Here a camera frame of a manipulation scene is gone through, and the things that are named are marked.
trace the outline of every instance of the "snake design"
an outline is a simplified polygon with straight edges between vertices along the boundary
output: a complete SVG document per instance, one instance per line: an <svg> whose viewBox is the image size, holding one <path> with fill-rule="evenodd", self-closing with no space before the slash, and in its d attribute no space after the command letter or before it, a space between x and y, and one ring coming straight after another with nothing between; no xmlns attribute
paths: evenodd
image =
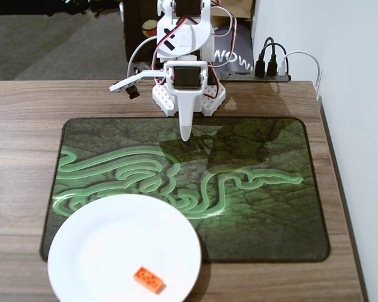
<svg viewBox="0 0 378 302"><path fill-rule="evenodd" d="M79 162L76 162L77 155L72 148L64 146L60 152L64 156L59 160L56 179L76 180L108 172L116 179L89 187L68 189L53 196L53 210L65 217L98 198L127 194L129 190L135 189L137 193L162 199L188 219L202 219L221 215L225 211L228 204L227 181L233 181L238 189L247 191L258 189L264 184L300 184L303 181L300 174L276 169L218 165L204 172L199 193L196 190L175 190L175 176L181 164L158 147L123 148ZM213 179L218 183L217 202L212 202L208 192Z"/></svg>

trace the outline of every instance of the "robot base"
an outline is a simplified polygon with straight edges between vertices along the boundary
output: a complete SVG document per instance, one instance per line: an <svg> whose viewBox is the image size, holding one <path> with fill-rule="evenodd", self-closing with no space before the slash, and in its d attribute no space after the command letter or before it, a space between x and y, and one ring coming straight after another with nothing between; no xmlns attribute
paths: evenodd
<svg viewBox="0 0 378 302"><path fill-rule="evenodd" d="M217 86L207 86L205 93L214 96L217 91ZM161 108L166 116L173 116L179 111L178 103L175 98L169 95L166 90L166 84L155 85L152 89L152 98L157 105ZM222 102L226 99L226 89L223 85L219 86L219 94L215 99L210 99L207 96L203 96L198 102L195 103L193 112L202 112L204 116L212 116Z"/></svg>

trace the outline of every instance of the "gray carpet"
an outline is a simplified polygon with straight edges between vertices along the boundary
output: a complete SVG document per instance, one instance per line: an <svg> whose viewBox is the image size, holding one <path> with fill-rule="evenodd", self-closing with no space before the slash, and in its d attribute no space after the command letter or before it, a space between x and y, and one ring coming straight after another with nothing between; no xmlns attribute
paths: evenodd
<svg viewBox="0 0 378 302"><path fill-rule="evenodd" d="M0 16L0 80L123 79L118 13Z"/></svg>

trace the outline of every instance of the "white wall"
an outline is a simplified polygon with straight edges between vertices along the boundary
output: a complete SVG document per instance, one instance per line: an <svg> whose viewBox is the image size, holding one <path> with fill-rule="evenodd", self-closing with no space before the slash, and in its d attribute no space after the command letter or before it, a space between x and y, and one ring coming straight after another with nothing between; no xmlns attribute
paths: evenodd
<svg viewBox="0 0 378 302"><path fill-rule="evenodd" d="M378 0L256 1L255 59L272 36L288 52L305 50L321 63L319 94L367 291L370 301L378 302ZM293 80L315 81L312 59L289 60Z"/></svg>

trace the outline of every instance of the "power strip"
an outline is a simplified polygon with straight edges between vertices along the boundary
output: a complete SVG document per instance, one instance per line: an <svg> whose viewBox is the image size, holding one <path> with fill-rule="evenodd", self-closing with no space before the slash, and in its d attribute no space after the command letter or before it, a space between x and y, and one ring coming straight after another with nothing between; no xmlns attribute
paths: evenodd
<svg viewBox="0 0 378 302"><path fill-rule="evenodd" d="M233 72L233 71L222 71L220 73L222 81L231 82L289 82L289 76L287 73L285 75L276 75L274 77L268 77L265 74L264 78L256 77L254 72Z"/></svg>

